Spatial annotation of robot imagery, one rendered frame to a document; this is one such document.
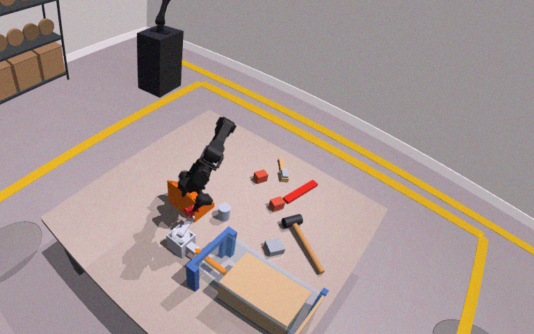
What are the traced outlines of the mallet with tan wooden handle and dark head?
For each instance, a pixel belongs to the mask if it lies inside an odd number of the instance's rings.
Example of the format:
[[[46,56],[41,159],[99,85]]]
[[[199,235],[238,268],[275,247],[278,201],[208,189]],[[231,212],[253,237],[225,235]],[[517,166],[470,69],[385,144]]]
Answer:
[[[322,274],[324,272],[323,267],[321,266],[320,262],[318,261],[318,258],[315,256],[311,246],[308,244],[306,237],[302,233],[301,229],[298,225],[303,223],[303,219],[301,214],[296,214],[293,216],[288,216],[282,219],[282,225],[284,228],[290,228],[292,227],[297,234],[298,238],[300,239],[304,249],[306,250],[307,254],[309,255],[310,260],[314,264],[317,272],[319,274]]]

